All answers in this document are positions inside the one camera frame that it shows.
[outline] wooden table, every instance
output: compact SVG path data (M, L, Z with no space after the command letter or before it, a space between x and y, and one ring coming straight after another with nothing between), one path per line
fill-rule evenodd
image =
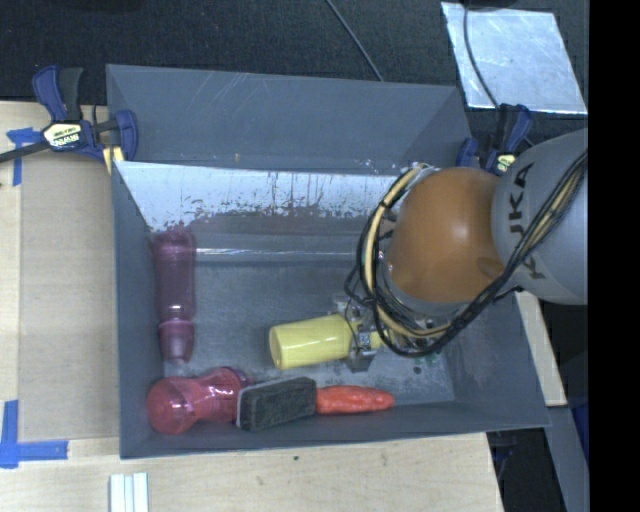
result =
M0 102L0 151L7 130L48 122L36 103ZM503 510L484 434L121 461L106 170L47 151L20 186L12 175L0 166L0 401L19 399L19 440L69 451L0 469L1 511L106 510L110 475L137 472L153 512ZM538 302L518 300L547 405L565 405Z

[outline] sponge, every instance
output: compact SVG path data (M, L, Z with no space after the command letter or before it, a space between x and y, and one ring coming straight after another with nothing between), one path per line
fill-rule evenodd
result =
M243 388L238 395L236 425L256 431L312 416L316 381L308 377L265 382Z

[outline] yellow cylinder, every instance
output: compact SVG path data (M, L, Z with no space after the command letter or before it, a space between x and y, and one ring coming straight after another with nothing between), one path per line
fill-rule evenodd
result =
M349 323L339 314L327 315L300 322L272 327L269 348L273 363L280 370L344 359L357 322ZM377 349L381 340L378 333L371 334L371 346Z

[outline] blue tape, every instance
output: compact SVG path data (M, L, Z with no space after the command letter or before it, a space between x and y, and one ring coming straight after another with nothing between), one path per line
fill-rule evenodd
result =
M69 441L18 442L18 401L4 404L2 437L0 438L0 468L15 469L22 461L66 460Z
M44 140L42 134L33 128L9 130L7 137L15 144L16 149L21 148L24 144L34 144ZM13 186L17 187L20 183L22 183L22 158L16 158L13 162Z

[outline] pink bottle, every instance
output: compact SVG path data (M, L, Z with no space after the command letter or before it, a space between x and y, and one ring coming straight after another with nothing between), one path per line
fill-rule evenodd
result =
M184 363L193 353L195 240L189 230L174 227L154 235L158 335L165 361Z
M154 430L181 434L196 421L235 421L238 393L252 384L244 373L227 366L188 379L167 377L156 382L147 394L147 414Z

